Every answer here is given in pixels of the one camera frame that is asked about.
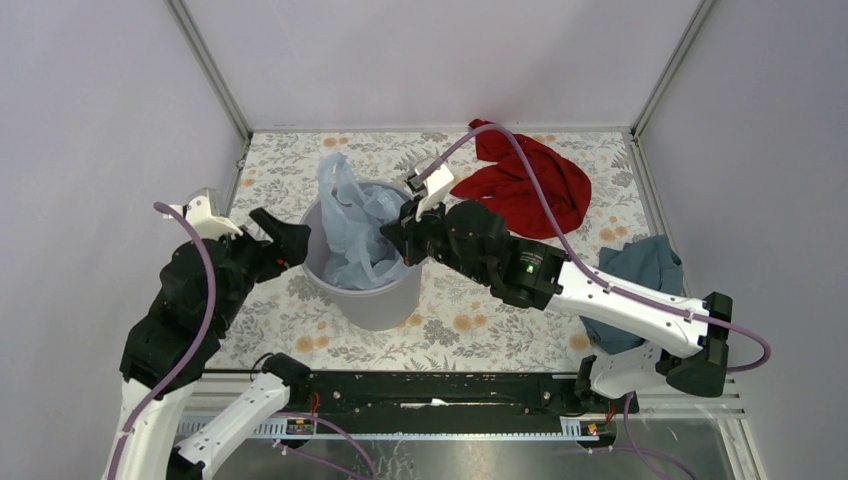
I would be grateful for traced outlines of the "light blue plastic trash bag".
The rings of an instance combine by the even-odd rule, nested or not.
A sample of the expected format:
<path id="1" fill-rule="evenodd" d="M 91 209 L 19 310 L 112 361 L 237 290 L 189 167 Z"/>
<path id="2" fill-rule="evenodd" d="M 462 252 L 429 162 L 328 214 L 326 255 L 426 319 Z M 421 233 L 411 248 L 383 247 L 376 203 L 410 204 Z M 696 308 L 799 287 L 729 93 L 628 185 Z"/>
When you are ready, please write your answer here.
<path id="1" fill-rule="evenodd" d="M 405 199 L 394 189 L 361 183 L 341 153 L 317 170 L 321 224 L 330 249 L 322 280 L 345 290 L 373 290 L 404 278 L 409 268 L 380 228 L 398 219 Z"/>

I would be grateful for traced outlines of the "grey plastic trash bin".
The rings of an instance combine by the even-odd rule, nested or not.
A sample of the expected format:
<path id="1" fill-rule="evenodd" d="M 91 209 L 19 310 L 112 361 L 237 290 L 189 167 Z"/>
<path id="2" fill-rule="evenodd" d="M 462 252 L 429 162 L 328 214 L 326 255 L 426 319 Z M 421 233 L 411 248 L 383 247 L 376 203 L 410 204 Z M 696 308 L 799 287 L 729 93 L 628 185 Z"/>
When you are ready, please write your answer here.
<path id="1" fill-rule="evenodd" d="M 411 199 L 408 193 L 385 182 L 363 181 L 361 183 L 390 187 L 397 191 L 405 202 Z M 322 280 L 330 249 L 321 224 L 319 187 L 317 200 L 304 213 L 302 222 L 312 230 L 303 269 L 307 277 L 328 295 L 343 317 L 351 324 L 365 330 L 384 331 L 399 326 L 412 315 L 419 302 L 422 281 L 420 266 L 408 267 L 408 274 L 401 280 L 373 290 L 345 290 L 334 287 Z"/>

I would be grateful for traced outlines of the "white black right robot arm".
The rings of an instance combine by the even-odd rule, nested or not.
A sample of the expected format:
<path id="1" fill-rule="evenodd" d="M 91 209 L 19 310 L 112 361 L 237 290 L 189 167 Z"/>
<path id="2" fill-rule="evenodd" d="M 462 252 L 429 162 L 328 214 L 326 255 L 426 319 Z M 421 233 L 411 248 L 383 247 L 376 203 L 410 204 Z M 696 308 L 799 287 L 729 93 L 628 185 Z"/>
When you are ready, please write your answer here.
<path id="1" fill-rule="evenodd" d="M 503 303 L 570 313 L 643 339 L 615 355 L 590 355 L 573 386 L 575 402 L 597 412 L 630 392 L 667 385 L 684 394 L 717 398 L 728 370 L 729 297 L 683 298 L 604 273 L 584 273 L 566 251 L 512 235 L 504 218 L 478 201 L 438 204 L 422 214 L 409 201 L 381 234 L 404 262 L 432 259 L 488 287 Z"/>

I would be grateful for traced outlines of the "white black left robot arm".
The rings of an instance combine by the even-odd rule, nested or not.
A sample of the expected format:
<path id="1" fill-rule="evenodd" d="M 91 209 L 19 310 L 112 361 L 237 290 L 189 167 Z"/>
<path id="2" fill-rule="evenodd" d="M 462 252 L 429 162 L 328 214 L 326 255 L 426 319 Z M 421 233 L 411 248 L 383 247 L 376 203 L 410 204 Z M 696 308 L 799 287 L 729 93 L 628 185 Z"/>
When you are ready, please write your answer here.
<path id="1" fill-rule="evenodd" d="M 277 220 L 262 208 L 250 216 L 268 234 L 257 240 L 229 225 L 200 232 L 186 211 L 157 202 L 190 239 L 160 272 L 160 290 L 130 330 L 120 362 L 122 405 L 104 471 L 106 479 L 211 479 L 225 460 L 274 411 L 296 411 L 310 385 L 276 354 L 270 367 L 197 434 L 176 441 L 183 411 L 207 361 L 257 284 L 307 257 L 311 229 Z"/>

